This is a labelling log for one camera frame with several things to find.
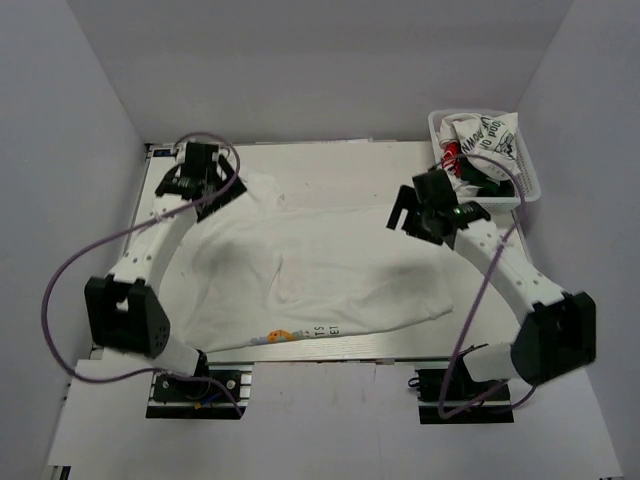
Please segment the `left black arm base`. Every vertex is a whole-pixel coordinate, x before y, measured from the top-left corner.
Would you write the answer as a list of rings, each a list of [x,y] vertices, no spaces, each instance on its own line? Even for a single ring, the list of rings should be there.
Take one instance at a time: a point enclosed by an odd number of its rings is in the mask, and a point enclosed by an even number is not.
[[[211,378],[220,382],[234,398],[241,412],[249,401],[252,384],[250,365],[214,365]],[[148,419],[173,420],[239,420],[222,389],[210,382],[185,382],[167,375],[152,379],[146,407]]]

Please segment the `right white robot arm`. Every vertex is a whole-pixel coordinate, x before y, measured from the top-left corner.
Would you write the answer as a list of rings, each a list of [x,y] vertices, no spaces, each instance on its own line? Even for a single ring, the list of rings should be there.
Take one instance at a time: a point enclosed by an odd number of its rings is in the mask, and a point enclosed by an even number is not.
[[[445,245],[470,262],[501,295],[519,324],[509,343],[463,355],[451,374],[453,390],[472,399],[488,381],[521,379],[539,386],[596,359],[596,304],[585,292],[569,293],[509,246],[479,203],[461,203],[447,174],[432,170],[402,185],[389,229]]]

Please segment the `white green-lettered t-shirt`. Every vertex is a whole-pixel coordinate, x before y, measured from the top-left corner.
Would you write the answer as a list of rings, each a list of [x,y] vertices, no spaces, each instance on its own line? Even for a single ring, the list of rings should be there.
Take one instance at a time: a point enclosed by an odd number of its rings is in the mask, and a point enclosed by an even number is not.
[[[456,113],[445,116],[440,123],[439,144],[444,147],[458,141],[461,152],[471,165],[495,181],[507,180],[507,174],[491,162],[477,155],[498,162],[514,176],[520,173],[517,164],[518,114],[488,115],[481,113]]]

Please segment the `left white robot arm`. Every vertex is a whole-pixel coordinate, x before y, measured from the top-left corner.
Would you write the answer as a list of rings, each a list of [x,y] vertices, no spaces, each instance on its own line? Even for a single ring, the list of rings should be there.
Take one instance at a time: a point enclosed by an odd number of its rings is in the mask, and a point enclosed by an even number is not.
[[[84,288],[93,342],[178,374],[177,387],[191,399],[209,392],[212,377],[204,369],[203,353],[171,332],[158,293],[184,236],[246,192],[229,161],[232,153],[220,143],[175,146],[174,165],[154,190],[151,224],[141,228],[108,274],[90,278]]]

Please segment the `white red-print t-shirt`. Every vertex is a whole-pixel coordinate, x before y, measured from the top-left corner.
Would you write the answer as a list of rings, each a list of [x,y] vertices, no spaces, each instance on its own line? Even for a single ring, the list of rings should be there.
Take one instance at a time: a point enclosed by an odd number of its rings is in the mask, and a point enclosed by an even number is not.
[[[452,175],[453,189],[463,197],[512,197],[515,189],[510,180],[496,180],[478,170],[462,154],[457,141],[444,146],[442,169]]]

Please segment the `white cartoon print t-shirt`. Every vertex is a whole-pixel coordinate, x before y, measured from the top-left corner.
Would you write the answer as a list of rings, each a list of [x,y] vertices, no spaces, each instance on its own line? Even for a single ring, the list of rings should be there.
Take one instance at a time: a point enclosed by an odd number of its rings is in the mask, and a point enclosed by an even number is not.
[[[207,353],[367,335],[435,320],[453,302],[441,249],[389,230],[389,208],[292,208],[276,181],[192,227],[159,298],[174,335]]]

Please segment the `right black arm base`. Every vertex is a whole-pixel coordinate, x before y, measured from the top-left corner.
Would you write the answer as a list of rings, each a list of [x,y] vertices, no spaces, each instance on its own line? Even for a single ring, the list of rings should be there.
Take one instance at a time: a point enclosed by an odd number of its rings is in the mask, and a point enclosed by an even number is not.
[[[408,380],[408,388],[417,394],[418,413],[421,425],[444,424],[509,424],[514,422],[511,411],[511,395],[505,382],[489,381],[474,382],[462,368],[457,369],[452,376],[447,391],[444,409],[452,410],[462,407],[475,397],[500,385],[492,396],[482,402],[475,402],[451,419],[444,420],[438,413],[439,394],[446,369],[419,369]]]

